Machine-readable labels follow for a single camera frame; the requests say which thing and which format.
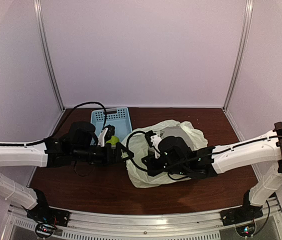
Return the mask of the light green fruit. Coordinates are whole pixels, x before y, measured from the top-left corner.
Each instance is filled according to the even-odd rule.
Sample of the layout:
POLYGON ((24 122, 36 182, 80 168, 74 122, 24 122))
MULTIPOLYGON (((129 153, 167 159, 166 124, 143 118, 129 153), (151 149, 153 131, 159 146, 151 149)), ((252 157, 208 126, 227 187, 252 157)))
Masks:
POLYGON ((114 148, 116 144, 119 142, 120 142, 120 139, 117 136, 113 135, 106 143, 111 144, 111 146, 114 148))

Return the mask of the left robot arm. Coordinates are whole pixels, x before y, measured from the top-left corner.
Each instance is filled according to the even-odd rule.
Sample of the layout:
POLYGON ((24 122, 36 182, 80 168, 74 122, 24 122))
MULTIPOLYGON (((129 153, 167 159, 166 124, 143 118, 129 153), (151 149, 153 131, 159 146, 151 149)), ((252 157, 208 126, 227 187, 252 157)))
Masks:
MULTIPOLYGON (((60 138, 50 136, 37 142, 0 142, 0 167, 59 168, 73 162, 108 166, 134 157, 120 142, 109 142, 115 133, 114 126, 105 126, 99 135, 95 131, 93 124, 78 121, 72 123, 68 133, 60 138)), ((42 191, 23 187, 1 173, 0 196, 21 205, 31 217, 42 222, 53 218, 53 211, 42 191)))

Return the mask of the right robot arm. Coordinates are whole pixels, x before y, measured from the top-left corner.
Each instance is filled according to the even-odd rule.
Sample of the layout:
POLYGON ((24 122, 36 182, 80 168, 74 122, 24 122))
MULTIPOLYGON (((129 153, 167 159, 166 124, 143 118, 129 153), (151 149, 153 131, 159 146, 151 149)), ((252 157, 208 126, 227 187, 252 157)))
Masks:
POLYGON ((249 220, 282 185, 282 122, 276 122, 273 130, 258 137, 198 150, 191 150, 181 137, 162 139, 153 131, 147 132, 145 139, 154 153, 141 161, 151 177, 167 173, 201 180, 232 169, 272 162, 262 180, 246 192, 243 205, 237 210, 237 216, 242 221, 249 220))

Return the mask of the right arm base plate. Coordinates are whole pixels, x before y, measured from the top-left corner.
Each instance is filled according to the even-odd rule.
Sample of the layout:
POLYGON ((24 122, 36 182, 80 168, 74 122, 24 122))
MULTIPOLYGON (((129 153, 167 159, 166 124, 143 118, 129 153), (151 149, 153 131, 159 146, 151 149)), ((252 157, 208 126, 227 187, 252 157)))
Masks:
POLYGON ((256 218, 263 216, 262 207, 236 207, 222 210, 220 217, 224 226, 236 225, 248 221, 252 221, 256 218))

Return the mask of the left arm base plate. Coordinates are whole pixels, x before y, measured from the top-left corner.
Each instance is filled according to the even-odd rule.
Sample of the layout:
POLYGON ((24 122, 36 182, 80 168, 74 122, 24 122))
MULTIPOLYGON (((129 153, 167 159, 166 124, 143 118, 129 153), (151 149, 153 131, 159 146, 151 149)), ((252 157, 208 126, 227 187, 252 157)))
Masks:
POLYGON ((67 227, 70 219, 70 212, 67 210, 61 210, 51 208, 48 213, 41 214, 32 210, 26 210, 27 217, 34 220, 37 223, 45 223, 52 226, 67 227))

